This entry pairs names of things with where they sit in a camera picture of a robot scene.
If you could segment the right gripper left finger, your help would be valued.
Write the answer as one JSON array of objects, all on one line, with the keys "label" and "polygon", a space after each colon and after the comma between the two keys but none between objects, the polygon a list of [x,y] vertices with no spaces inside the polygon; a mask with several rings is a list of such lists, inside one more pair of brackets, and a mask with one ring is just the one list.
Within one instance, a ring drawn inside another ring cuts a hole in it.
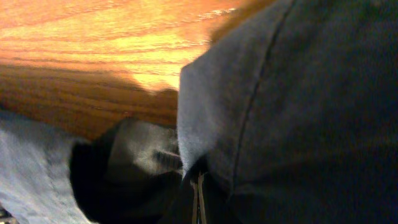
[{"label": "right gripper left finger", "polygon": [[199,223],[198,175],[197,167],[192,167],[186,173],[177,196],[157,224]]}]

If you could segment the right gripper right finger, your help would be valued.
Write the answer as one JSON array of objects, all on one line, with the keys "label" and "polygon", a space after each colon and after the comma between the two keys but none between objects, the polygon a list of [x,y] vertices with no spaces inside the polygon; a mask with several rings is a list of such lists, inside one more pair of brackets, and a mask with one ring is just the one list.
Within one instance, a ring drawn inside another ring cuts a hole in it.
[{"label": "right gripper right finger", "polygon": [[206,173],[198,176],[198,220],[201,224],[241,224],[227,206],[221,189]]}]

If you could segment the navy blue shorts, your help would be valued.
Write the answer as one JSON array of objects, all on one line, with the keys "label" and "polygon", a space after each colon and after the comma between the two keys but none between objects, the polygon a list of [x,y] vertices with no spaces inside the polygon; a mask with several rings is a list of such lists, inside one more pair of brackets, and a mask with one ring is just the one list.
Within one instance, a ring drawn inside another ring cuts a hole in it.
[{"label": "navy blue shorts", "polygon": [[19,223],[157,223],[192,167],[241,223],[396,223],[397,2],[242,7],[183,67],[174,127],[88,142],[1,111]]}]

